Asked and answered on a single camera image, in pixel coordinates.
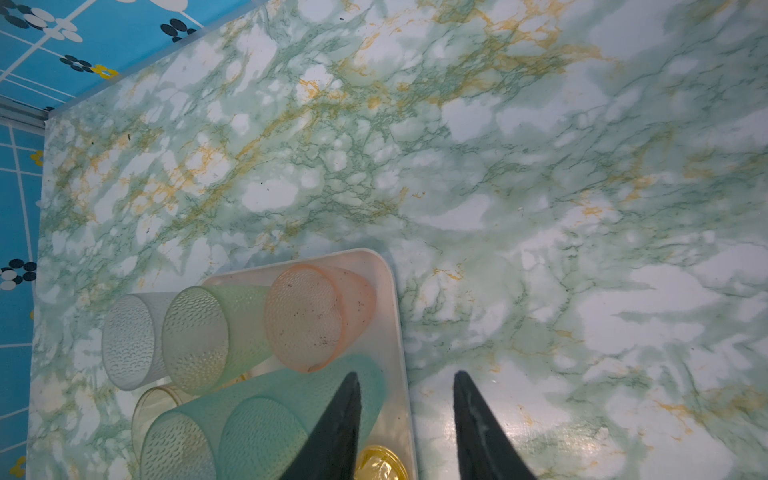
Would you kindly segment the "yellow clear tall glass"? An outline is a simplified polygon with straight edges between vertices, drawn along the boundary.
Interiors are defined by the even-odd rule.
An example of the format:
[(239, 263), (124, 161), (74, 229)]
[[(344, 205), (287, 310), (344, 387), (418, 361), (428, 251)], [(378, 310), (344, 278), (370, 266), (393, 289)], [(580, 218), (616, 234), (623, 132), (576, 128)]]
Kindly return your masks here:
[(408, 480), (403, 462), (381, 445), (365, 447), (357, 458), (355, 480)]

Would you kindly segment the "amber short glass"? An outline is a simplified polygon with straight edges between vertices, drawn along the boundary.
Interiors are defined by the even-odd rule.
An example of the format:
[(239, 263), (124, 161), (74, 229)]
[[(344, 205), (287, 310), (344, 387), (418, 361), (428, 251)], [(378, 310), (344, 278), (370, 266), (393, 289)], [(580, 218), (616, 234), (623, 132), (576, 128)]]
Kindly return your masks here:
[(173, 383), (152, 387), (139, 398), (131, 424), (132, 446), (140, 460), (144, 440), (152, 423), (164, 412), (186, 404), (198, 395), (188, 394)]

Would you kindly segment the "light green textured cup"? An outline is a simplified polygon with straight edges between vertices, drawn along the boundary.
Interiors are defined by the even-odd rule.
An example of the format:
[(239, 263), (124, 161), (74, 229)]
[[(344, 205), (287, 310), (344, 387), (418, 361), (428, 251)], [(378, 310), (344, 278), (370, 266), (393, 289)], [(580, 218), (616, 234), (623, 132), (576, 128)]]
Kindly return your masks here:
[(269, 288), (200, 285), (172, 300), (162, 327), (162, 356), (181, 390), (205, 395), (267, 360), (264, 310)]

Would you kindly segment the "clear frosted textured cup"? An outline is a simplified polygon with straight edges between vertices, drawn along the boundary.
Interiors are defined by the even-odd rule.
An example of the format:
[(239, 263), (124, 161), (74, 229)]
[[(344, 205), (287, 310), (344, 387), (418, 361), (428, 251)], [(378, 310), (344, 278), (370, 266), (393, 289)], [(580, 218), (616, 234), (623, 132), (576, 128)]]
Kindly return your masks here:
[(167, 376), (162, 330), (174, 292), (132, 293), (108, 311), (102, 329), (102, 358), (109, 380), (135, 390)]

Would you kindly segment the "teal textured cup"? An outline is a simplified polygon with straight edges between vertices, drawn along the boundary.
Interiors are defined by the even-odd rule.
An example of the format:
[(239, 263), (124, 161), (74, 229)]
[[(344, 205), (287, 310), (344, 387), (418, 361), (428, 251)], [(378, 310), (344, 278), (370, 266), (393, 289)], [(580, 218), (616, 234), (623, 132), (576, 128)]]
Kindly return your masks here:
[(265, 373), (160, 412), (146, 430), (141, 479), (216, 479), (227, 420), (243, 401), (299, 378), (290, 369)]
[(277, 479), (308, 440), (347, 374), (361, 387), (356, 449), (367, 441), (387, 398), (379, 365), (347, 355), (325, 368), (294, 377), (241, 402), (229, 416), (219, 444), (221, 479)]

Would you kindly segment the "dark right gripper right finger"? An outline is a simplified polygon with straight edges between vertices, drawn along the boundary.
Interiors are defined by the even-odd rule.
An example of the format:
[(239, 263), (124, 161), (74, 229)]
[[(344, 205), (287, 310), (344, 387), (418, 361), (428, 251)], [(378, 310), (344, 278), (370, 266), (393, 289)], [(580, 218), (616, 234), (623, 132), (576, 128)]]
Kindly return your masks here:
[(466, 371), (454, 376), (453, 410), (461, 479), (536, 479)]

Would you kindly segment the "pink textured cup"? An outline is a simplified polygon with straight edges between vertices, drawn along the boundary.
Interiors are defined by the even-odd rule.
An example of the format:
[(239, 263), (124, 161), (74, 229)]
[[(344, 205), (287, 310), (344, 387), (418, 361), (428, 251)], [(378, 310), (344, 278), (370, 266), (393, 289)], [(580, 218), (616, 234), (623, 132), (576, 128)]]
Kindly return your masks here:
[(376, 291), (362, 276), (340, 267), (295, 265), (268, 291), (266, 337), (286, 367), (315, 372), (361, 336), (376, 306)]

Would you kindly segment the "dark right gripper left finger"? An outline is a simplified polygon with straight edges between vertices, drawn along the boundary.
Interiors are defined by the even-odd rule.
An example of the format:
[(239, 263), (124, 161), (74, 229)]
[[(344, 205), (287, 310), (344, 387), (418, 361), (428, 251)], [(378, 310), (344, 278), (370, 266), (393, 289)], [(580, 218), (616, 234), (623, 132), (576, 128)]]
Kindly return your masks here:
[(350, 372), (281, 479), (353, 479), (361, 409), (358, 375)]

